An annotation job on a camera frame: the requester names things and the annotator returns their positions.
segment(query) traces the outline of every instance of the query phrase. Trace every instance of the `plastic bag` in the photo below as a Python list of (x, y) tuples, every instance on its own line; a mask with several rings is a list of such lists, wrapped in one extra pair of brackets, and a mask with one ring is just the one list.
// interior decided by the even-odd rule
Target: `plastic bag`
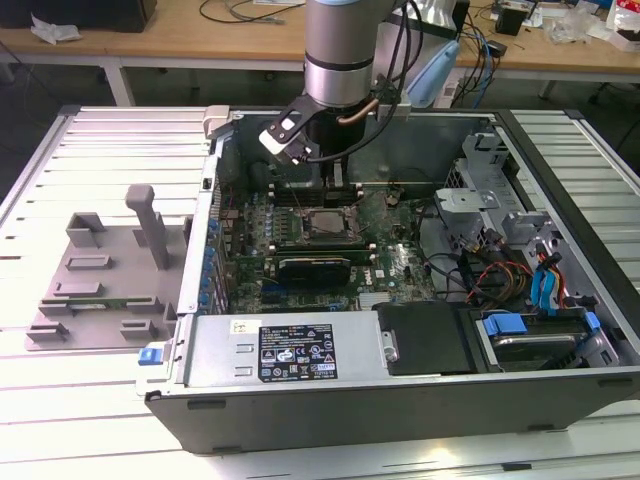
[(613, 23), (616, 30), (640, 31), (640, 3), (633, 0), (617, 0)]
[(578, 5), (562, 18), (545, 19), (543, 28), (553, 43), (573, 43), (591, 41), (587, 32), (598, 19), (586, 8)]
[(33, 21), (31, 33), (51, 45), (55, 45), (58, 42), (79, 40), (82, 38), (82, 35), (80, 35), (80, 32), (78, 32), (78, 28), (75, 25), (53, 25), (43, 22), (33, 15), (31, 15), (31, 20)]

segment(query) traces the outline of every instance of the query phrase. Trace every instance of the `copper pipe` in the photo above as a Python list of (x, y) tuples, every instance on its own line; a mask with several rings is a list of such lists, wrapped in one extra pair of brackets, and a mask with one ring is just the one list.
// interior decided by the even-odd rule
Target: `copper pipe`
[(338, 118), (338, 125), (340, 125), (341, 127), (348, 127), (349, 125), (353, 125), (354, 123), (359, 122), (364, 117), (366, 117), (369, 112), (375, 110), (379, 104), (380, 104), (380, 100), (378, 100), (377, 98), (374, 98), (369, 103), (367, 103), (364, 107), (362, 107), (362, 110), (360, 110), (359, 112), (354, 113), (350, 117)]

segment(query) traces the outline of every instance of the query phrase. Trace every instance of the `blue clip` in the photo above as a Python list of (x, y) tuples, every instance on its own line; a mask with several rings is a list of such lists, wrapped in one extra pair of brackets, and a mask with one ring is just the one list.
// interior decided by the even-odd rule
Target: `blue clip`
[(138, 354), (138, 365), (148, 367), (150, 365), (162, 365), (161, 348), (143, 348)]
[(519, 313), (494, 313), (483, 321), (487, 335), (527, 333), (522, 315)]
[(595, 313), (587, 312), (584, 316), (584, 320), (587, 322), (587, 325), (589, 325), (592, 332), (600, 330), (600, 320), (598, 320)]
[(552, 316), (557, 313), (557, 310), (551, 307), (555, 285), (556, 277), (548, 270), (536, 270), (531, 281), (531, 302)]

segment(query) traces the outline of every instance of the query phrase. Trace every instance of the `circuit board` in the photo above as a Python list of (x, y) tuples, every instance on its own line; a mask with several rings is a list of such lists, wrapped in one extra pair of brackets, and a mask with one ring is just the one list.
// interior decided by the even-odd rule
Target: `circuit board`
[[(431, 277), (411, 240), (413, 209), (411, 201), (389, 207), (386, 189), (373, 189), (356, 205), (338, 209), (276, 207), (267, 195), (254, 194), (240, 207), (223, 210), (234, 272), (229, 313), (353, 311), (383, 301), (433, 299)], [(321, 222), (314, 223), (314, 214)], [(338, 231), (341, 222), (346, 233)], [(312, 244), (316, 238), (328, 246)], [(278, 282), (282, 259), (310, 255), (349, 259), (348, 282), (311, 289)]]

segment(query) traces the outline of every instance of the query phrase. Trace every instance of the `power supply label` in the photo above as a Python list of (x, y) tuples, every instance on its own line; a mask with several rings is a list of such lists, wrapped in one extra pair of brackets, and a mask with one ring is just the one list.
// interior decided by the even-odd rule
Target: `power supply label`
[(331, 325), (261, 327), (259, 355), (263, 382), (338, 378)]

